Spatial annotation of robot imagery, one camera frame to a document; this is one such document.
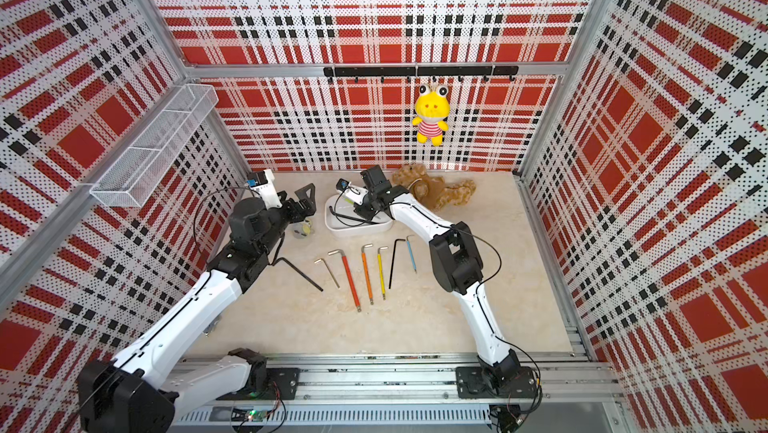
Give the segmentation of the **short black hex key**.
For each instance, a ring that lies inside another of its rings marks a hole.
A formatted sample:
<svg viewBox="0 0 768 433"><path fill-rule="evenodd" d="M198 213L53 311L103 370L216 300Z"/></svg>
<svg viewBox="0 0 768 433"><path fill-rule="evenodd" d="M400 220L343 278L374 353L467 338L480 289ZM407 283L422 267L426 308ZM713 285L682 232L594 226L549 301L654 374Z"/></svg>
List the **short black hex key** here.
<svg viewBox="0 0 768 433"><path fill-rule="evenodd" d="M352 225L351 224L352 222L355 222L356 224L361 224L361 225L379 225L379 224L382 224L382 223L371 221L371 220L367 220L367 219L364 219L364 218L352 217L352 216L349 216L349 215L341 214L341 213L339 213L337 210L335 210L331 206L329 206L328 209L329 209L329 212L330 212L331 216L337 218L340 223L342 223L344 226L347 226L347 227L354 227L355 225Z"/></svg>

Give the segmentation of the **orange handled hex key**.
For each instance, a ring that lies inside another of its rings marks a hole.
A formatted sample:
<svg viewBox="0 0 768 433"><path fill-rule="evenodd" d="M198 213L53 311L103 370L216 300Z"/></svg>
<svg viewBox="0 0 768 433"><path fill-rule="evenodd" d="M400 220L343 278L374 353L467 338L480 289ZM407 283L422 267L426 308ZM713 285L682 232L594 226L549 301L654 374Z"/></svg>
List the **orange handled hex key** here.
<svg viewBox="0 0 768 433"><path fill-rule="evenodd" d="M365 244L361 247L361 261L362 261L362 267L363 267L363 273L364 273L364 278L366 282L366 289L367 289L369 303L370 305L373 305L374 304L373 289L372 289L372 283L371 283L368 261L367 261L367 250L370 248L373 248L372 243Z"/></svg>

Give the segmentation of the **blue handled hex key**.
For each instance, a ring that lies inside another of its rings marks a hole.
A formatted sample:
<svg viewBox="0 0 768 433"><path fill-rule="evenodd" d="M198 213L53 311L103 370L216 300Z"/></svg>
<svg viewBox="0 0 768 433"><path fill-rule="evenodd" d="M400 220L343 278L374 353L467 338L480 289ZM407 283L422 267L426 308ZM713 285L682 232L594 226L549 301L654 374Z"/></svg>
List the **blue handled hex key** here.
<svg viewBox="0 0 768 433"><path fill-rule="evenodd" d="M413 269L414 273L417 274L418 273L418 269L417 269L417 263L416 263L416 260L415 260L415 255L414 255L414 252L413 252L413 246L412 246L412 243L411 243L411 236L412 235L407 235L405 240L406 240L406 245L407 245L407 248L408 248L408 253L409 253L409 258L410 258L410 262L411 262L411 265L412 265L412 269Z"/></svg>

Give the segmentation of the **red handled hex key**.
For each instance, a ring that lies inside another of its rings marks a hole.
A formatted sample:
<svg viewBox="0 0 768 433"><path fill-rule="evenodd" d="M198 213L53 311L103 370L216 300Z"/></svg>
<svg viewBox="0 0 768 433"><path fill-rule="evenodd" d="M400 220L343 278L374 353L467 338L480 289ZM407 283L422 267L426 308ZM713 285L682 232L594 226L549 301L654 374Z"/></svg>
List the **red handled hex key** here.
<svg viewBox="0 0 768 433"><path fill-rule="evenodd" d="M335 249L335 250L329 251L327 253L327 255L328 256L339 256L341 258L341 261L342 261L342 264L344 266L347 282L348 282L348 285L349 285L349 289L350 289L350 292L351 292L351 295L352 295L352 298L353 298L353 302L354 302L356 311L358 313L361 313L362 309L361 309L361 303L360 303L359 295L357 293L357 289L356 289L356 286L355 286L355 283L354 283L354 280L353 280L351 268L350 268L350 265L349 265L349 262L348 262L348 259L347 259L347 256L346 256L345 252L343 250L341 250L341 249Z"/></svg>

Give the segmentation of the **yellow handled hex key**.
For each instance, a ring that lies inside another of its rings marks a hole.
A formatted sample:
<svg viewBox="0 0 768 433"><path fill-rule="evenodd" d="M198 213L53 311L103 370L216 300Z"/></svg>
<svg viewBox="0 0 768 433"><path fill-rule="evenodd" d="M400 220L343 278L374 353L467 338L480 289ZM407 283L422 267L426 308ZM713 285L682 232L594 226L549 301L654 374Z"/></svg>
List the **yellow handled hex key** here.
<svg viewBox="0 0 768 433"><path fill-rule="evenodd" d="M380 281L380 288L381 288L381 295L382 300L386 301L386 294L387 294L387 287L386 282L384 278L384 271L383 271L383 252L385 250L388 250L388 246L382 246L377 249L377 266L378 266L378 274L379 274L379 281Z"/></svg>

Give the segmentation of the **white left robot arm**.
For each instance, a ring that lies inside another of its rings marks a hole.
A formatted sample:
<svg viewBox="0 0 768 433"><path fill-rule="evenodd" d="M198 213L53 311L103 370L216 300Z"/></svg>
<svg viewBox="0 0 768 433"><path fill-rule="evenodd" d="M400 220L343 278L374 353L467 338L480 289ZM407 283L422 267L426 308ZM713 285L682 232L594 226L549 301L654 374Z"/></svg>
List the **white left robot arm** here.
<svg viewBox="0 0 768 433"><path fill-rule="evenodd" d="M230 241L189 292L111 360L89 362L77 378L77 417L85 432L165 432L190 411L258 382L263 358L248 349L190 374L170 376L197 338L272 266L291 224L316 212L315 186L294 197L270 181L256 186L229 217Z"/></svg>

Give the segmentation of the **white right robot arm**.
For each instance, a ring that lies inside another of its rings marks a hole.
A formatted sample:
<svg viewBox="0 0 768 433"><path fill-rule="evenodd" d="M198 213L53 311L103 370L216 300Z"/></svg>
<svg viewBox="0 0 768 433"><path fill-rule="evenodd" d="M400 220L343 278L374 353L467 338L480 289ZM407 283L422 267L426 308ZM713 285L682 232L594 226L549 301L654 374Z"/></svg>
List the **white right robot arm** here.
<svg viewBox="0 0 768 433"><path fill-rule="evenodd" d="M540 395L538 371L521 363L515 346L504 339L488 302L483 261L476 244L479 238L465 223L447 223L406 188L392 185L380 167L363 171L361 177L362 187L340 180L336 190L354 204L358 217L372 220L383 213L406 225L428 245L435 279L458 299L469 325L484 390L499 397L517 394L536 400Z"/></svg>

